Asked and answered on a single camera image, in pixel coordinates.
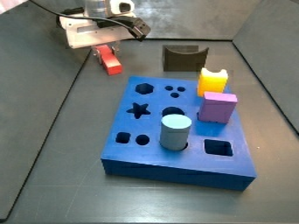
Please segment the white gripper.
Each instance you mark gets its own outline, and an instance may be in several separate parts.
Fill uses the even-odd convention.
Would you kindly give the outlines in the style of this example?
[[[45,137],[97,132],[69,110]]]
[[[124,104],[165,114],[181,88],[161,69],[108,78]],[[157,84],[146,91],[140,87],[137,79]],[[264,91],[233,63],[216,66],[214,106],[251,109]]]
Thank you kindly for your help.
[[[113,54],[118,54],[118,40],[130,39],[133,37],[125,27],[113,25],[112,27],[98,28],[96,23],[86,19],[60,17],[60,25],[65,30],[69,47],[76,49],[85,46],[92,46],[92,55],[97,58],[100,65],[101,58],[96,45],[102,45],[116,41],[110,49]]]

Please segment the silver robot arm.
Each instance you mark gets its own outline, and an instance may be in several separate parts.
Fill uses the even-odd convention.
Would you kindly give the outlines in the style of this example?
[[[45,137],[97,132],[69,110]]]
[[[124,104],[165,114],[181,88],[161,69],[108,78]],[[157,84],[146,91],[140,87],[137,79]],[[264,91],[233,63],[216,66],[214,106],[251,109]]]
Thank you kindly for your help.
[[[114,43],[112,53],[118,53],[120,41],[130,39],[126,28],[118,24],[98,28],[90,18],[133,17],[134,3],[132,0],[84,0],[81,8],[66,9],[61,13],[66,17],[57,17],[57,24],[66,34],[68,45],[72,49],[90,47],[98,55],[96,46]]]

